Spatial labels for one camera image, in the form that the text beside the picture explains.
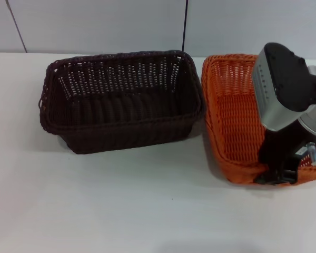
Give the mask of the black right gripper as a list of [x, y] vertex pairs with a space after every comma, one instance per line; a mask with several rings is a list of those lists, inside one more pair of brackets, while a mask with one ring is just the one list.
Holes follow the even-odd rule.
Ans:
[[258, 175], [253, 182], [262, 185], [297, 183], [298, 166], [302, 158], [295, 153], [308, 138], [307, 130], [299, 123], [292, 123], [279, 131], [267, 129], [259, 149], [258, 161], [268, 165], [270, 169], [285, 169], [284, 179], [278, 170], [267, 170]]

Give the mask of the orange wicker basket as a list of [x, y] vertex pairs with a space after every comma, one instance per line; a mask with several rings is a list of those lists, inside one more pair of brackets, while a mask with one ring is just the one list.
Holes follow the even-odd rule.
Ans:
[[252, 84], [255, 55], [212, 55], [202, 68], [206, 126], [224, 176], [235, 184], [254, 179], [267, 167], [258, 161], [266, 128], [261, 124]]

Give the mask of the dark brown wicker basket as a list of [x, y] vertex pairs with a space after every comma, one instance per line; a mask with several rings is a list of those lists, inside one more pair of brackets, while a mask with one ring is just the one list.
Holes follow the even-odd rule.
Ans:
[[195, 64], [179, 50], [57, 60], [39, 109], [43, 129], [77, 154], [179, 141], [206, 111]]

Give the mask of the silver metal plug connector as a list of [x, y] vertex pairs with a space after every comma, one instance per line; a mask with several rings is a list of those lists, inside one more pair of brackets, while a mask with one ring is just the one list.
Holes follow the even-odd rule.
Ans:
[[307, 144], [307, 152], [310, 157], [311, 165], [316, 166], [316, 146], [314, 142]]

